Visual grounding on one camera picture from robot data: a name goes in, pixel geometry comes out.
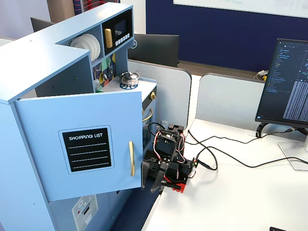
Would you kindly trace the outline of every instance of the gray partition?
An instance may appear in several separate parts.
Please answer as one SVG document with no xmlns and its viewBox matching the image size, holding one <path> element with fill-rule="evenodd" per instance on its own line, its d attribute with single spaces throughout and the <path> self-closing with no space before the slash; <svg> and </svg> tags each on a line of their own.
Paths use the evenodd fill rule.
<svg viewBox="0 0 308 231">
<path fill-rule="evenodd" d="M 188 71 L 134 60 L 129 60 L 128 70 L 138 70 L 141 77 L 157 81 L 158 123 L 187 127 L 192 84 L 192 76 Z"/>
<path fill-rule="evenodd" d="M 257 108 L 264 82 L 240 77 L 207 74 L 200 80 L 196 118 L 232 127 L 256 130 Z M 285 131 L 289 127 L 267 125 L 262 132 Z M 293 140 L 305 141 L 299 132 L 279 134 Z"/>
</svg>

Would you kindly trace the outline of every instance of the shopping list sign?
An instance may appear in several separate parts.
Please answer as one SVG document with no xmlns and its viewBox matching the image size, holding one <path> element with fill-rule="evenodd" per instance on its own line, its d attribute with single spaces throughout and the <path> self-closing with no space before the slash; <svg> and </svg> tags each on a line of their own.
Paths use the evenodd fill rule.
<svg viewBox="0 0 308 231">
<path fill-rule="evenodd" d="M 112 167 L 110 127 L 59 132 L 69 173 Z"/>
</svg>

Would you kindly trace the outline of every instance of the computer monitor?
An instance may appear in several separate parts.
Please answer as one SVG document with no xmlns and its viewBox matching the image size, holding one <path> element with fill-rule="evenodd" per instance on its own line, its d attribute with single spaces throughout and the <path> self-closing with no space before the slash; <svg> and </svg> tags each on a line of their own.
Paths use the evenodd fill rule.
<svg viewBox="0 0 308 231">
<path fill-rule="evenodd" d="M 38 32 L 39 30 L 45 29 L 49 26 L 52 26 L 54 23 L 47 22 L 44 20 L 40 20 L 37 18 L 30 18 L 32 23 L 32 28 L 34 32 Z"/>
<path fill-rule="evenodd" d="M 128 50 L 128 58 L 153 64 L 178 67 L 178 35 L 135 34 L 137 47 Z"/>
<path fill-rule="evenodd" d="M 308 41 L 278 39 L 256 121 L 308 128 Z M 308 139 L 278 145 L 285 156 L 308 161 Z M 304 163 L 290 163 L 295 170 L 308 170 Z"/>
</svg>

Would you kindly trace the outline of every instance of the stove knob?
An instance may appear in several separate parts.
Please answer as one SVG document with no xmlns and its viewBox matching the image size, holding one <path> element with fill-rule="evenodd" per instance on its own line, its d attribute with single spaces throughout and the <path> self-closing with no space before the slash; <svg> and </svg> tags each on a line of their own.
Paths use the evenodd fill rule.
<svg viewBox="0 0 308 231">
<path fill-rule="evenodd" d="M 156 99 L 156 95 L 155 95 L 154 91 L 151 93 L 150 99 L 151 100 L 155 100 Z"/>
</svg>

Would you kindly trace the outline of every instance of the black cable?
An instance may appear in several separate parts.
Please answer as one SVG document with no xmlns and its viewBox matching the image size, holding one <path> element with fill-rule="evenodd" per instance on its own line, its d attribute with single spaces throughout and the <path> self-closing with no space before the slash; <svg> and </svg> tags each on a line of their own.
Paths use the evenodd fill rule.
<svg viewBox="0 0 308 231">
<path fill-rule="evenodd" d="M 156 123 L 156 122 L 149 123 L 149 124 L 148 124 L 148 131 L 149 131 L 153 136 L 155 136 L 155 134 L 152 133 L 151 130 L 150 130 L 150 126 L 151 126 L 152 124 L 157 124 L 157 125 L 159 125 L 160 127 L 162 127 L 164 130 L 166 130 L 165 127 L 162 126 L 160 123 Z"/>
<path fill-rule="evenodd" d="M 239 143 L 243 143 L 243 144 L 248 144 L 248 143 L 250 143 L 250 142 L 252 142 L 252 141 L 255 141 L 255 140 L 258 140 L 258 139 L 262 139 L 262 138 L 264 138 L 264 137 L 266 137 L 266 136 L 274 135 L 274 134 L 276 134 L 276 133 L 287 133 L 287 132 L 292 132 L 292 131 L 294 131 L 292 128 L 289 128 L 289 129 L 286 130 L 286 131 L 276 131 L 276 132 L 271 133 L 271 134 L 266 134 L 266 135 L 264 135 L 264 136 L 261 136 L 261 137 L 258 137 L 258 138 L 254 138 L 254 139 L 252 139 L 252 140 L 250 140 L 250 141 L 248 141 L 248 142 L 242 142 L 242 141 L 230 139 L 230 138 L 228 138 L 228 137 L 218 137 L 218 136 L 211 136 L 210 138 L 207 138 L 207 139 L 205 139 L 205 140 L 203 140 L 203 141 L 200 141 L 200 142 L 197 142 L 197 143 L 189 143 L 189 142 L 187 142 L 187 141 L 185 141 L 185 142 L 188 143 L 188 144 L 191 144 L 191 145 L 197 145 L 197 144 L 201 144 L 201 143 L 203 143 L 203 142 L 205 142 L 205 141 L 207 141 L 207 140 L 209 140 L 209 139 L 211 139 L 211 138 L 217 138 L 217 139 L 227 139 L 227 140 L 230 140 L 230 141 L 235 141 L 235 142 L 239 142 Z"/>
<path fill-rule="evenodd" d="M 215 148 L 215 147 L 212 147 L 212 146 L 209 146 L 208 148 L 213 148 L 213 149 L 216 149 L 217 151 L 220 151 L 221 153 L 224 153 L 225 155 L 231 157 L 233 160 L 236 160 L 237 162 L 239 162 L 240 164 L 246 166 L 246 167 L 249 167 L 249 168 L 256 168 L 256 167 L 260 167 L 260 166 L 263 166 L 263 165 L 267 165 L 267 164 L 271 164 L 271 163 L 274 163 L 274 162 L 278 162 L 278 161 L 282 161 L 282 160 L 288 160 L 288 159 L 294 159 L 294 160 L 298 160 L 304 164 L 307 164 L 308 165 L 308 162 L 305 161 L 305 160 L 302 160 L 302 159 L 299 159 L 297 157 L 285 157 L 285 158 L 281 158 L 281 159 L 277 159 L 277 160 L 272 160 L 272 161 L 268 161 L 268 162 L 265 162 L 263 164 L 260 164 L 260 165 L 256 165 L 256 166 L 249 166 L 245 163 L 243 163 L 242 161 L 236 159 L 235 157 L 231 156 L 230 154 L 218 149 L 218 148 Z"/>
<path fill-rule="evenodd" d="M 199 144 L 201 144 L 202 146 L 204 146 L 201 142 L 199 142 L 199 141 L 192 135 L 192 133 L 191 133 L 189 130 L 188 130 L 188 133 L 192 136 L 192 138 L 193 138 L 195 141 L 197 141 Z M 226 153 L 226 152 L 224 152 L 224 151 L 222 151 L 222 150 L 220 150 L 220 149 L 218 149 L 218 148 L 215 148 L 215 147 L 212 147 L 212 146 L 208 146 L 208 147 L 204 146 L 204 147 L 205 147 L 205 148 L 204 148 L 203 150 L 207 149 L 207 150 L 210 151 L 210 148 L 215 149 L 215 150 L 217 150 L 217 151 L 219 151 L 219 152 L 221 152 L 221 153 L 227 155 L 228 157 L 232 158 L 233 160 L 239 162 L 240 164 L 244 165 L 245 167 L 249 167 L 249 168 L 256 168 L 256 167 L 260 167 L 260 166 L 263 166 L 263 165 L 271 164 L 271 163 L 278 162 L 278 161 L 282 161 L 282 160 L 288 160 L 288 159 L 298 160 L 298 161 L 300 161 L 300 162 L 302 162 L 302 163 L 308 165 L 308 162 L 307 162 L 307 161 L 302 160 L 302 159 L 300 159 L 300 158 L 297 158 L 297 157 L 285 157 L 285 158 L 281 158 L 281 159 L 276 159 L 276 160 L 268 161 L 268 162 L 265 162 L 265 163 L 263 163 L 263 164 L 259 164 L 259 165 L 256 165 L 256 166 L 250 166 L 250 165 L 247 165 L 247 164 L 243 163 L 242 161 L 236 159 L 235 157 L 231 156 L 230 154 L 228 154 L 228 153 Z M 200 155 L 200 153 L 201 153 L 202 151 L 200 151 L 200 152 L 197 154 L 197 157 L 196 157 L 196 160 L 197 160 L 197 161 L 199 161 L 199 160 L 198 160 L 198 157 L 199 157 L 199 155 Z M 216 165 L 217 165 L 217 159 L 216 159 L 215 155 L 214 155 L 211 151 L 210 151 L 210 153 L 214 156 L 215 162 L 216 162 Z M 205 164 L 205 163 L 203 163 L 203 162 L 201 163 L 201 165 L 203 165 L 203 166 L 205 165 L 204 167 L 208 168 L 208 167 L 207 167 L 208 165 Z"/>
<path fill-rule="evenodd" d="M 217 169 L 218 169 L 218 162 L 217 162 L 217 158 L 216 158 L 216 156 L 214 155 L 214 153 L 213 153 L 208 147 L 206 147 L 204 144 L 202 144 L 201 142 L 199 142 L 199 141 L 191 134 L 191 132 L 190 132 L 189 130 L 188 130 L 188 133 L 192 136 L 192 138 L 193 138 L 195 141 L 197 141 L 199 144 L 201 144 L 201 145 L 204 147 L 204 149 L 202 149 L 202 150 L 197 154 L 196 160 L 197 160 L 202 166 L 206 167 L 207 169 L 210 169 L 210 170 L 212 170 L 212 171 L 217 171 Z M 200 153 L 203 152 L 205 149 L 207 149 L 207 150 L 212 154 L 213 158 L 215 159 L 215 164 L 216 164 L 216 167 L 215 167 L 215 168 L 212 168 L 212 167 L 210 167 L 209 165 L 206 165 L 206 164 L 203 163 L 202 161 L 199 161 L 199 160 L 198 160 Z"/>
</svg>

